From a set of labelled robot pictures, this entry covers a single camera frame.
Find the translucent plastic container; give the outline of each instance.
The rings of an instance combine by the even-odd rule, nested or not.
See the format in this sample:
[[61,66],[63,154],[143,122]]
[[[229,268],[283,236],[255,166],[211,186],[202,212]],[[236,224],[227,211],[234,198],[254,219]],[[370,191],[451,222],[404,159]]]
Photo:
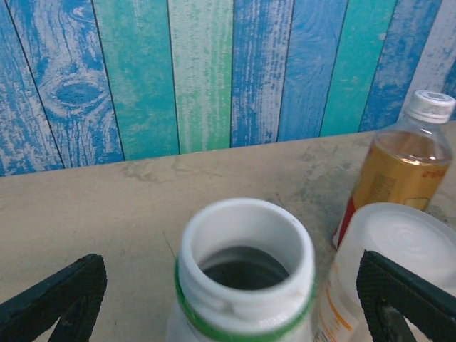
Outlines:
[[353,213],[377,202],[425,210],[450,166],[453,154],[440,125],[456,101],[430,91],[417,91],[399,121],[379,130],[370,146],[345,214],[334,233],[341,243]]
[[167,342],[311,341],[315,255],[286,210],[257,199],[208,206],[177,258]]
[[[456,232],[420,210],[377,203],[358,210],[331,266],[314,315],[315,341],[372,341],[356,291],[363,252],[377,251],[456,295]],[[418,342],[428,341],[412,328]]]

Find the white plastic bottle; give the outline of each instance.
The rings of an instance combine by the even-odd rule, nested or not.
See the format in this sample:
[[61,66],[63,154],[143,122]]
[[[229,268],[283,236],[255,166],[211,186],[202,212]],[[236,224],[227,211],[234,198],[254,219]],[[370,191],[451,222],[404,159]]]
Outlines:
[[[356,291],[365,250],[379,252],[456,295],[456,232],[412,207],[369,204],[354,214],[315,306],[315,341],[372,341]],[[418,342],[428,341],[414,326],[412,332]]]
[[272,203],[228,199],[195,215],[175,284],[167,342],[312,339],[314,247],[299,221]]

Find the table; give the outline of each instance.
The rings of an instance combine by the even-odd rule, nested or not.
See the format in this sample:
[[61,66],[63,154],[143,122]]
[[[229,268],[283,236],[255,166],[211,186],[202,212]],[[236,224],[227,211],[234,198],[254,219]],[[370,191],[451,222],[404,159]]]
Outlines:
[[[456,123],[445,133],[456,150]],[[195,212],[228,197],[268,200],[294,214],[313,239],[323,280],[335,252],[329,237],[371,138],[342,135],[1,178],[0,301],[98,253],[108,288],[91,340],[164,342],[182,231]],[[456,228],[455,208],[452,167],[429,212]]]

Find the wooden plank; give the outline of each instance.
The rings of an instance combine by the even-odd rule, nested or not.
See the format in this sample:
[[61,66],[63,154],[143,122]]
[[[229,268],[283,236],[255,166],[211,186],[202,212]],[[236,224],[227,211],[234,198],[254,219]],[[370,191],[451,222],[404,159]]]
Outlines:
[[0,22],[0,176],[61,169],[56,143],[3,1]]
[[318,137],[347,0],[295,0],[279,141]]
[[232,147],[275,143],[292,0],[236,0]]
[[229,147],[233,0],[169,0],[180,152]]
[[123,160],[90,0],[8,0],[65,167]]
[[396,0],[350,0],[321,136],[358,131]]
[[179,154],[166,0],[94,0],[126,160]]
[[402,109],[416,90],[442,91],[456,60],[456,3],[442,0]]
[[439,0],[398,0],[359,131],[396,122],[425,47]]
[[[445,85],[443,86],[443,93],[456,98],[456,61],[453,63],[453,67],[450,69],[448,73],[447,80],[445,81]],[[456,110],[451,115],[451,121],[456,120]]]

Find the blue wooden wall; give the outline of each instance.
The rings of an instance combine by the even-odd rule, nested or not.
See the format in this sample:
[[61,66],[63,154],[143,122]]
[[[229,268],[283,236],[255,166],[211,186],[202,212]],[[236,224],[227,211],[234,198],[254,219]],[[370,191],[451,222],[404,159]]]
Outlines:
[[0,175],[376,130],[414,90],[456,95],[455,0],[0,0],[0,22]]

